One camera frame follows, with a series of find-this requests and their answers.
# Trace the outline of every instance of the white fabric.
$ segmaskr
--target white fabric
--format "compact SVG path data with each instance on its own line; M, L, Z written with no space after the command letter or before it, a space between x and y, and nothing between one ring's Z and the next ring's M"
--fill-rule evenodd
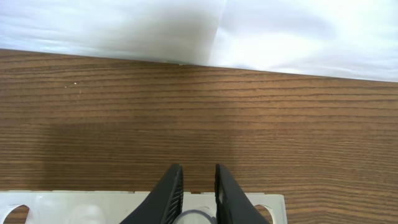
M398 82L398 1L2 0L0 48Z

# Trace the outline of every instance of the wood grain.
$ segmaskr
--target wood grain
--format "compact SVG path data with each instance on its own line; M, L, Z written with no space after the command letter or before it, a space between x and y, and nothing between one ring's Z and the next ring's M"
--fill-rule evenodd
M1 190L285 195L289 223L398 223L398 83L0 51Z

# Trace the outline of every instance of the wooden table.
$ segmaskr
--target wooden table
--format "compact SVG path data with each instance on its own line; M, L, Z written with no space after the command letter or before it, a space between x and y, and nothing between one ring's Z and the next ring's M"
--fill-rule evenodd
M398 83L0 51L1 190L283 194L289 223L398 222Z

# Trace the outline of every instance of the white paper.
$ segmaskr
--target white paper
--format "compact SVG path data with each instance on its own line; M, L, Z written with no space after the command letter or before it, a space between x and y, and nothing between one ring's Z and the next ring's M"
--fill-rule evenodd
M2 0L0 48L398 82L398 1Z

